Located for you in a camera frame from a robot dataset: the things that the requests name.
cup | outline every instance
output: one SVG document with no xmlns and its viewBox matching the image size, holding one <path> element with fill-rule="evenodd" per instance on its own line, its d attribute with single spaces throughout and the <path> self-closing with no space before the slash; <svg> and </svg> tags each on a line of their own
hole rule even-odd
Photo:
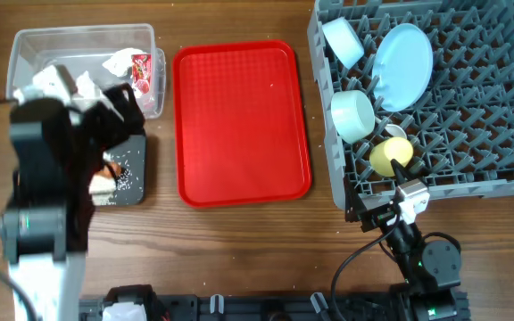
<svg viewBox="0 0 514 321">
<path fill-rule="evenodd" d="M 402 166 L 408 165 L 414 154 L 414 148 L 407 139 L 392 137 L 376 145 L 370 153 L 370 166 L 383 177 L 393 177 L 391 161 L 396 159 Z"/>
<path fill-rule="evenodd" d="M 352 68 L 364 55 L 361 40 L 344 17 L 323 24 L 322 32 L 338 60 L 347 69 Z"/>
<path fill-rule="evenodd" d="M 330 114 L 336 131 L 348 144 L 356 143 L 374 130 L 372 103 L 360 90 L 335 93 L 330 102 Z"/>
</svg>

light blue plate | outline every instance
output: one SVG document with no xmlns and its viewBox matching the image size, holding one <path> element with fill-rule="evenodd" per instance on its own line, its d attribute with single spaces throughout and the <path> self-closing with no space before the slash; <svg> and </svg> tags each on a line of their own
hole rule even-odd
<svg viewBox="0 0 514 321">
<path fill-rule="evenodd" d="M 401 111 L 426 91 L 434 67 L 434 53 L 426 34 L 403 23 L 392 29 L 376 52 L 372 78 L 380 76 L 374 95 L 384 97 L 382 108 Z"/>
</svg>

wooden table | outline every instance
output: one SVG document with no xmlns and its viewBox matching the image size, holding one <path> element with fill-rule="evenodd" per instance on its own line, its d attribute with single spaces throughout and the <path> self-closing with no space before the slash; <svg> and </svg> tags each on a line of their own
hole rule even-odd
<svg viewBox="0 0 514 321">
<path fill-rule="evenodd" d="M 160 294 L 201 297 L 327 292 L 344 258 L 377 237 L 377 232 L 362 233 L 359 224 L 344 223 L 343 212 L 332 201 L 319 89 L 306 37 L 312 0 L 13 5 L 20 2 L 0 5 L 0 96 L 13 37 L 20 29 L 147 22 L 169 68 L 176 51 L 188 45 L 283 39 L 297 53 L 314 177 L 306 196 L 296 202 L 228 209 L 186 206 L 176 188 L 170 78 L 162 116 L 145 125 L 150 149 L 147 195 L 138 206 L 100 208 L 95 214 L 83 296 L 104 295 L 124 284 L 152 284 Z M 0 106 L 0 211 L 16 165 L 8 114 Z M 420 216 L 419 227 L 461 241 L 461 289 L 469 292 L 475 320 L 514 319 L 514 197 L 435 201 Z M 1 245 L 0 267 L 5 267 Z M 338 289 L 385 291 L 401 281 L 397 266 L 376 248 L 345 270 Z M 13 319 L 11 292 L 1 284 L 0 319 Z"/>
</svg>

yellow cup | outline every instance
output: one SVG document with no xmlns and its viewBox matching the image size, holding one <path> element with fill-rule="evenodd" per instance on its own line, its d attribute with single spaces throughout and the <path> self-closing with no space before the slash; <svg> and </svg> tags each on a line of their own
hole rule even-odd
<svg viewBox="0 0 514 321">
<path fill-rule="evenodd" d="M 402 166 L 408 165 L 414 154 L 414 148 L 407 139 L 393 137 L 378 144 L 370 153 L 370 165 L 383 177 L 393 177 L 393 159 L 396 159 Z"/>
</svg>

white cup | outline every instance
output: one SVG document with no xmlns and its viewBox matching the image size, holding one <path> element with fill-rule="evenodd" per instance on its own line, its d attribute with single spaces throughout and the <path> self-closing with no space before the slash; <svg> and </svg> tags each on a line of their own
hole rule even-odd
<svg viewBox="0 0 514 321">
<path fill-rule="evenodd" d="M 360 90 L 332 96 L 330 114 L 336 131 L 348 144 L 354 144 L 374 130 L 376 118 L 370 99 Z"/>
<path fill-rule="evenodd" d="M 364 55 L 361 40 L 344 17 L 323 24 L 322 32 L 338 60 L 347 69 L 352 68 Z"/>
</svg>

